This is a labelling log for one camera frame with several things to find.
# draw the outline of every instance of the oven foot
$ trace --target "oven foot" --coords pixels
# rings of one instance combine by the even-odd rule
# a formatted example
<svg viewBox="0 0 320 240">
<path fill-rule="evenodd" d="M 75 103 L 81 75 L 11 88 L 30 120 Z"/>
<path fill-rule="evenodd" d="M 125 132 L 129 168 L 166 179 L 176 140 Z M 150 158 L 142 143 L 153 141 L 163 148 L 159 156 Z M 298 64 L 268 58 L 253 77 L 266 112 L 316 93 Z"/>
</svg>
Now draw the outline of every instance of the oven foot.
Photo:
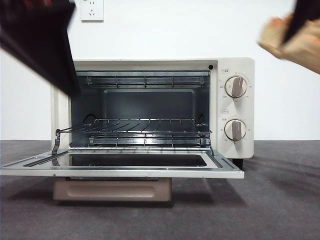
<svg viewBox="0 0 320 240">
<path fill-rule="evenodd" d="M 172 179 L 74 180 L 57 177 L 54 181 L 53 199 L 169 202 L 172 199 Z"/>
<path fill-rule="evenodd" d="M 243 158 L 233 159 L 232 163 L 236 165 L 239 169 L 243 170 L 244 160 Z"/>
</svg>

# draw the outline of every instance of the gray floor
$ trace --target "gray floor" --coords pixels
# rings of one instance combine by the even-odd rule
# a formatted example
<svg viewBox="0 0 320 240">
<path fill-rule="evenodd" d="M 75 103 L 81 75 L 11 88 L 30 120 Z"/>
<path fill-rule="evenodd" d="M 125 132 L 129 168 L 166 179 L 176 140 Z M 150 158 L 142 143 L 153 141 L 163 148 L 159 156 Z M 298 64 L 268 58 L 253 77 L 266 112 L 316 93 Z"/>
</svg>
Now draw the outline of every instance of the gray floor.
<svg viewBox="0 0 320 240">
<path fill-rule="evenodd" d="M 1 163 L 48 151 L 3 141 Z M 320 141 L 257 141 L 245 179 L 174 179 L 174 205 L 52 200 L 51 177 L 1 177 L 1 239 L 320 239 Z"/>
</svg>

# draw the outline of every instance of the control panel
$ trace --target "control panel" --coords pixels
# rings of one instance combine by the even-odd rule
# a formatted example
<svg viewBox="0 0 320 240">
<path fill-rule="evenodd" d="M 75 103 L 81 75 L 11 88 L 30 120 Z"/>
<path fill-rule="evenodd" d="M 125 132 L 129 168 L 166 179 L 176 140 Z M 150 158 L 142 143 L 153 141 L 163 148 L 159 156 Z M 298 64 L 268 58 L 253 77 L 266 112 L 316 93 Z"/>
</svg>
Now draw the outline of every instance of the control panel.
<svg viewBox="0 0 320 240">
<path fill-rule="evenodd" d="M 216 149 L 227 158 L 254 154 L 254 61 L 220 59 L 217 66 Z"/>
</svg>

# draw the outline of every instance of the oven cavity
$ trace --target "oven cavity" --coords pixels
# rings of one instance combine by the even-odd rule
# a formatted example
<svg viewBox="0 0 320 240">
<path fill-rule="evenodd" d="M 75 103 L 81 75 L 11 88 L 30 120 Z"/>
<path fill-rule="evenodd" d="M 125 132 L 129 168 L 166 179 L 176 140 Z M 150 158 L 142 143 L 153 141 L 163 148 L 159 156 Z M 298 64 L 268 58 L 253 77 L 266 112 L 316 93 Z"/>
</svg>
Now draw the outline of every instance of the oven cavity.
<svg viewBox="0 0 320 240">
<path fill-rule="evenodd" d="M 78 71 L 71 148 L 209 148 L 210 72 Z"/>
</svg>

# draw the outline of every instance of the timer knob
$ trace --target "timer knob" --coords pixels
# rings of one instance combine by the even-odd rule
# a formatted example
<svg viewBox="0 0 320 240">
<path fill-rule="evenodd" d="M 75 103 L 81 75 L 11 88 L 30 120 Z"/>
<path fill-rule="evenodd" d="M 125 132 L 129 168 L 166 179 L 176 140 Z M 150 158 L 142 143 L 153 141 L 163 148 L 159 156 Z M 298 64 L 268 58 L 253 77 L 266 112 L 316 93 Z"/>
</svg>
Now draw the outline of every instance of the timer knob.
<svg viewBox="0 0 320 240">
<path fill-rule="evenodd" d="M 247 91 L 247 83 L 242 76 L 233 76 L 226 81 L 224 89 L 230 97 L 240 98 Z"/>
<path fill-rule="evenodd" d="M 242 121 L 233 119 L 224 126 L 224 133 L 228 139 L 239 141 L 246 135 L 246 126 Z"/>
</svg>

